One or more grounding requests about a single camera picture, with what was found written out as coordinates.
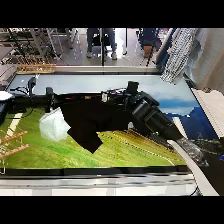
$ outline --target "green field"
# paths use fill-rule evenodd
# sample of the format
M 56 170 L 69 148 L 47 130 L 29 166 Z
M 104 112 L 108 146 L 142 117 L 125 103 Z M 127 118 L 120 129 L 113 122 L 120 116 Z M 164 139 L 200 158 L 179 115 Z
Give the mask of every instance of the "green field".
M 60 142 L 44 139 L 39 131 L 39 119 L 43 114 L 43 111 L 35 109 L 30 116 L 20 120 L 18 127 L 28 131 L 28 134 L 23 137 L 23 142 L 30 147 L 5 158 L 7 168 L 94 168 L 184 164 L 175 152 L 132 131 L 98 133 L 104 144 L 94 154 L 80 147 L 70 136 Z M 6 120 L 0 129 L 7 131 L 11 121 Z

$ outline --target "shoe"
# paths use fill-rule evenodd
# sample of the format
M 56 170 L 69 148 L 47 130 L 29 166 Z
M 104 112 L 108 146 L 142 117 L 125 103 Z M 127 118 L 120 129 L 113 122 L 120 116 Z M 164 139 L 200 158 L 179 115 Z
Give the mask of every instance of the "shoe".
M 112 57 L 112 60 L 117 60 L 117 54 L 116 54 L 116 52 L 113 52 L 111 54 L 111 57 Z
M 87 58 L 91 58 L 91 57 L 92 57 L 92 52 L 87 51 L 86 57 L 87 57 Z

